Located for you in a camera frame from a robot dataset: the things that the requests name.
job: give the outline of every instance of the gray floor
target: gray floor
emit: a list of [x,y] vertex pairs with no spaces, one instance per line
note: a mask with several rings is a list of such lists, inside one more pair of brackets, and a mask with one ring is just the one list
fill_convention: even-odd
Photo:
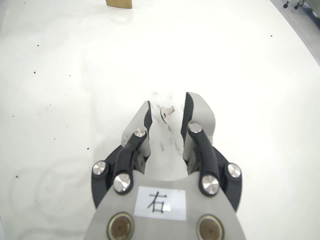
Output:
[[[270,1],[293,27],[313,55],[314,59],[320,65],[320,19],[313,14],[306,3],[303,7],[295,10],[294,6],[298,0],[292,1],[287,9],[283,8],[283,4],[287,0]],[[8,2],[9,0],[0,0],[0,32]],[[286,50],[288,54],[294,54],[294,52],[290,51],[289,44],[284,44],[283,50]]]

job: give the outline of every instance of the smudge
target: smudge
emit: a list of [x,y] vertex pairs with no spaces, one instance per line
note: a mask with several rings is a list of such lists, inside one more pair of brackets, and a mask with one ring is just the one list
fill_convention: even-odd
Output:
[[174,143],[174,145],[175,145],[176,150],[178,151],[178,153],[179,153],[179,154],[181,154],[181,153],[180,153],[180,152],[181,152],[181,150],[180,150],[180,148],[179,148],[179,146],[177,145],[177,143],[176,143],[176,142]]
[[154,115],[152,115],[152,118],[155,119],[158,123],[161,122],[161,121],[160,121],[157,117],[155,117]]

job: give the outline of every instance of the white label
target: white label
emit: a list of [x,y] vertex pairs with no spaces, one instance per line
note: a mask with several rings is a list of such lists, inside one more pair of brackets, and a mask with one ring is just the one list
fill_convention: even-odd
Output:
[[184,190],[140,186],[134,215],[186,221],[186,192]]

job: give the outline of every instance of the dirt spot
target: dirt spot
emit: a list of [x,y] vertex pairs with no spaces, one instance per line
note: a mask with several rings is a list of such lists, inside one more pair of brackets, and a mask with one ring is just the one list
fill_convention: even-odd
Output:
[[178,153],[181,152],[181,150],[180,150],[179,146],[177,145],[177,143],[174,143],[174,145],[175,145],[176,150],[178,151]]

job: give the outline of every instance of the metal bolt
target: metal bolt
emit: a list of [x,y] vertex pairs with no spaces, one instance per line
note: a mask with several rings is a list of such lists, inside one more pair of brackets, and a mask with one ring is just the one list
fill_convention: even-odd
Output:
[[212,215],[202,216],[198,220],[196,230],[200,240],[221,240],[223,238],[222,225]]
[[131,183],[131,179],[129,174],[121,173],[115,177],[113,181],[113,188],[116,192],[124,192],[126,191]]
[[104,161],[98,161],[92,168],[92,173],[95,175],[101,175],[106,169],[106,163]]
[[144,128],[137,128],[134,132],[134,135],[137,137],[143,137],[146,134],[146,130]]
[[228,165],[228,172],[233,178],[238,178],[241,176],[241,169],[238,165],[234,163],[230,163]]
[[167,124],[169,122],[170,115],[175,111],[174,107],[166,108],[164,106],[160,109],[160,115],[162,120]]
[[211,195],[217,194],[220,188],[219,181],[212,175],[204,175],[201,179],[201,184],[205,192]]
[[198,134],[202,131],[202,127],[201,125],[197,124],[197,123],[192,123],[189,125],[189,129],[192,133]]
[[108,224],[107,233],[111,240],[129,240],[135,230],[133,218],[128,213],[114,215]]

